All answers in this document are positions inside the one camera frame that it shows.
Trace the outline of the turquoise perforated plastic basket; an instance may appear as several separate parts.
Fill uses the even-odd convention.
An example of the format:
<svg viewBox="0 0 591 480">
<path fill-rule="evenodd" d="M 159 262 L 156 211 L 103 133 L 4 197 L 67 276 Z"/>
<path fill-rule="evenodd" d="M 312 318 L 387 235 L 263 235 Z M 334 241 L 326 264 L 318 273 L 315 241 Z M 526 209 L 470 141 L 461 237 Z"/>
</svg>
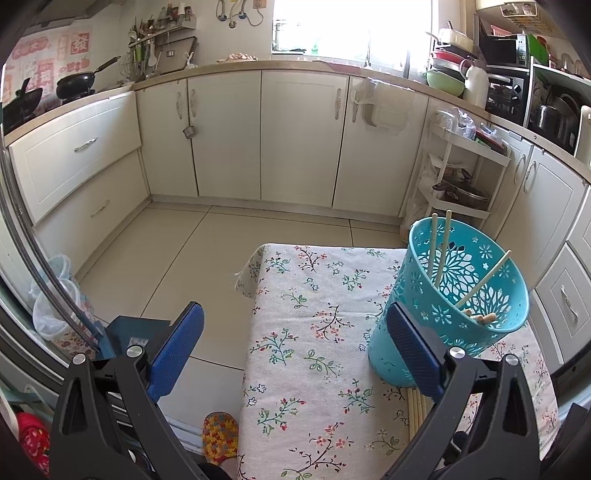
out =
<svg viewBox="0 0 591 480">
<path fill-rule="evenodd" d="M 524 278 L 509 258 L 494 277 L 460 309 L 455 304 L 506 252 L 488 235 L 452 219 L 440 289 L 435 286 L 446 218 L 438 217 L 433 281 L 427 275 L 431 218 L 416 221 L 393 291 L 386 305 L 400 302 L 422 326 L 448 346 L 476 356 L 525 324 L 530 301 Z"/>
</svg>

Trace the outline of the blue box on floor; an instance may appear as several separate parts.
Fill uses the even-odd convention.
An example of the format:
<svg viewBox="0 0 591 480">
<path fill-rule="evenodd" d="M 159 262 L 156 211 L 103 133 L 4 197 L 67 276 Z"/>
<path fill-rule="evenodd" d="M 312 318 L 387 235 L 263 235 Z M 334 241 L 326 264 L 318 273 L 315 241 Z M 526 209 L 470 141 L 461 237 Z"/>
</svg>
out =
<svg viewBox="0 0 591 480">
<path fill-rule="evenodd" d="M 152 361 L 171 332 L 167 320 L 147 319 L 119 315 L 108 325 L 95 323 L 99 333 L 98 360 L 115 358 L 126 353 L 133 345 L 140 346 Z"/>
</svg>

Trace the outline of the chopstick in basket leaning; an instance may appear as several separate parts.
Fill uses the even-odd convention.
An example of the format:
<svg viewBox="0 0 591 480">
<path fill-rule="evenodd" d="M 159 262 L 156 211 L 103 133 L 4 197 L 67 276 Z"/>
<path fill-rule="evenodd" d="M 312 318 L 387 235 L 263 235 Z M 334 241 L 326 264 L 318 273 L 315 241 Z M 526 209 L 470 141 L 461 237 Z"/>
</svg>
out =
<svg viewBox="0 0 591 480">
<path fill-rule="evenodd" d="M 507 250 L 497 261 L 497 263 L 486 273 L 486 275 L 455 304 L 455 307 L 460 309 L 463 305 L 465 305 L 483 286 L 485 286 L 494 277 L 494 275 L 510 258 L 511 254 L 512 251 Z"/>
</svg>

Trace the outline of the colourful knitted slipper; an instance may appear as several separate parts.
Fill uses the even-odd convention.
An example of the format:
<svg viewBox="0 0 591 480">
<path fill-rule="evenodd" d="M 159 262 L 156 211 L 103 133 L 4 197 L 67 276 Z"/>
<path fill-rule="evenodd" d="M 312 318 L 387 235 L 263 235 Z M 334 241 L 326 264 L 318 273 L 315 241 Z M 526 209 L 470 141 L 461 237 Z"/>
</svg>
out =
<svg viewBox="0 0 591 480">
<path fill-rule="evenodd" d="M 238 457 L 238 423 L 229 413 L 212 412 L 204 418 L 201 433 L 205 459 L 214 465 Z"/>
</svg>

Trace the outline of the floral tablecloth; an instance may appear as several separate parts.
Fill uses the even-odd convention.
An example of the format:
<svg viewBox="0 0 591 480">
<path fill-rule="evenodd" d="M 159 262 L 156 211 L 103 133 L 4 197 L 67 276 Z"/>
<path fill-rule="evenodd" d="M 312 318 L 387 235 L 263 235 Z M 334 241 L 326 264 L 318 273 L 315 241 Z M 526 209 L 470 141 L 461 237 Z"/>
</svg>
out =
<svg viewBox="0 0 591 480">
<path fill-rule="evenodd" d="M 239 420 L 242 479 L 378 479 L 429 402 L 368 357 L 401 249 L 266 244 L 236 287 L 252 299 Z"/>
</svg>

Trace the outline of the chopstick in basket left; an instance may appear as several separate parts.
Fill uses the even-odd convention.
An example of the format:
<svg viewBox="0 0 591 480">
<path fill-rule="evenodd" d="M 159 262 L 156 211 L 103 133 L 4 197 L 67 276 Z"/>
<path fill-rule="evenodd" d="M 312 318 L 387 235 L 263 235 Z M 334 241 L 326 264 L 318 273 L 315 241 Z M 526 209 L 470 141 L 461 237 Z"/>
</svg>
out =
<svg viewBox="0 0 591 480">
<path fill-rule="evenodd" d="M 435 253 L 437 249 L 437 236 L 438 236 L 438 214 L 433 213 L 431 215 L 431 234 L 430 234 L 430 250 L 428 257 L 428 269 L 427 275 L 430 281 L 433 281 L 434 261 Z"/>
</svg>

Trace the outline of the chopstick in basket middle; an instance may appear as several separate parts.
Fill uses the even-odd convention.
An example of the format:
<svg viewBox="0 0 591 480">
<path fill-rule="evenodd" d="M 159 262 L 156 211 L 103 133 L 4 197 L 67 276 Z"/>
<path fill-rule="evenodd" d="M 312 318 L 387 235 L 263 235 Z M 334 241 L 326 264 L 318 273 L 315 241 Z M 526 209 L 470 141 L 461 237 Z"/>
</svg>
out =
<svg viewBox="0 0 591 480">
<path fill-rule="evenodd" d="M 439 290 L 441 286 L 441 281 L 443 279 L 443 271 L 446 263 L 447 252 L 450 243 L 450 234 L 451 234 L 451 227 L 452 227 L 452 210 L 448 209 L 446 211 L 446 221 L 445 221 L 445 228 L 444 228 L 444 237 L 443 237 L 443 244 L 441 248 L 441 255 L 440 255 L 440 263 L 438 266 L 438 271 L 436 275 L 435 286 Z"/>
</svg>

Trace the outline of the white tiered storage rack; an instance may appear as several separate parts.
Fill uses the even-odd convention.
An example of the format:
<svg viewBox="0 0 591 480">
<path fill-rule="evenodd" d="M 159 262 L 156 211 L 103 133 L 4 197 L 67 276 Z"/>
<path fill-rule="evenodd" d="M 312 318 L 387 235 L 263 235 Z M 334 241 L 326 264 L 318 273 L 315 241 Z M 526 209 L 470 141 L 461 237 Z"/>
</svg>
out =
<svg viewBox="0 0 591 480">
<path fill-rule="evenodd" d="M 427 140 L 405 219 L 446 210 L 483 227 L 492 215 L 512 147 L 496 130 L 475 124 L 466 112 L 438 109 L 427 122 Z"/>
</svg>

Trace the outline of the white thermos jug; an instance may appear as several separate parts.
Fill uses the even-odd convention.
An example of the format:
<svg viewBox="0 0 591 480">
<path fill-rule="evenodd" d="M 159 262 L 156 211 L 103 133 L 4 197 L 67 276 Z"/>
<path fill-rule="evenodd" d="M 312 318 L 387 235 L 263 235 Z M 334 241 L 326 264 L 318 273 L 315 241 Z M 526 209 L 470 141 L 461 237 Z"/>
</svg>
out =
<svg viewBox="0 0 591 480">
<path fill-rule="evenodd" d="M 464 99 L 472 105 L 485 109 L 490 85 L 487 72 L 471 65 L 463 68 L 462 73 L 465 79 Z"/>
</svg>

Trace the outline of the steel pot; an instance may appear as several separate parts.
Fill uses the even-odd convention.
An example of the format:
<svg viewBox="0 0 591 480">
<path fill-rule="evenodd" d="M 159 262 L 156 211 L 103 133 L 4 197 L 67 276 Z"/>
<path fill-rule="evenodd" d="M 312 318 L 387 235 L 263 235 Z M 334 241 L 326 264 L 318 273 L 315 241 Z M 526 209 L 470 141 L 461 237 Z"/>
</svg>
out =
<svg viewBox="0 0 591 480">
<path fill-rule="evenodd" d="M 573 152 L 578 129 L 578 104 L 566 93 L 549 105 L 538 105 L 530 117 L 531 129 L 566 151 Z"/>
</svg>

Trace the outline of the green bowl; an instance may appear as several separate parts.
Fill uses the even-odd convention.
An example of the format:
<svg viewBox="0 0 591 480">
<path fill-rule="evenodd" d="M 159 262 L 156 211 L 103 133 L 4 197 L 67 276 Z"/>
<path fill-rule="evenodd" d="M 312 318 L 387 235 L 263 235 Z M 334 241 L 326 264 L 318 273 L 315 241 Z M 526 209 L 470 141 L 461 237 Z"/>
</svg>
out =
<svg viewBox="0 0 591 480">
<path fill-rule="evenodd" d="M 465 84 L 462 81 L 442 71 L 429 70 L 426 72 L 426 79 L 430 87 L 454 97 L 461 97 L 465 90 Z"/>
</svg>

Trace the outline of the black toaster oven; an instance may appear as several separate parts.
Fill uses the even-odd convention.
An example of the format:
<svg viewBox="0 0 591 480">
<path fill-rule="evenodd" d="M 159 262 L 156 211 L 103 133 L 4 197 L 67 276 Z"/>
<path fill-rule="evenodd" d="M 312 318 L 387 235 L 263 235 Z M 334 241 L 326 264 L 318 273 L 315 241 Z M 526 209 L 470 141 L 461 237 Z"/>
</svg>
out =
<svg viewBox="0 0 591 480">
<path fill-rule="evenodd" d="M 488 65 L 486 111 L 521 125 L 529 98 L 529 70 L 521 67 Z"/>
</svg>

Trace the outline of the black frying pan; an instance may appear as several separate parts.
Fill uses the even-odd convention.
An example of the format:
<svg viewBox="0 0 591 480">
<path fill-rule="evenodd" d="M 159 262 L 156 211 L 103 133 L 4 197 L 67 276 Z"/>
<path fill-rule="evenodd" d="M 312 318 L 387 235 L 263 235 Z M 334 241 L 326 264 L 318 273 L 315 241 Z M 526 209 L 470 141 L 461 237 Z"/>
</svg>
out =
<svg viewBox="0 0 591 480">
<path fill-rule="evenodd" d="M 82 94 L 89 94 L 98 73 L 116 64 L 120 56 L 115 56 L 93 71 L 75 73 L 61 78 L 56 84 L 56 96 L 67 100 Z"/>
</svg>

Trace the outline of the black wok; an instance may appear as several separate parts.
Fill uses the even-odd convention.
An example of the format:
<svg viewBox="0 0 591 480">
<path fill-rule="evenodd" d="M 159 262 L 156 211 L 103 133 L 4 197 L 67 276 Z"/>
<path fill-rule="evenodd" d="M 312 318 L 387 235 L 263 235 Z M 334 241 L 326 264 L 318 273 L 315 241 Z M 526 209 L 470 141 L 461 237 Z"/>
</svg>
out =
<svg viewBox="0 0 591 480">
<path fill-rule="evenodd" d="M 35 117 L 34 111 L 37 109 L 43 89 L 35 88 L 27 90 L 31 78 L 26 78 L 19 90 L 16 91 L 16 97 L 3 108 L 3 133 L 8 134 L 16 128 L 22 126 Z"/>
</svg>

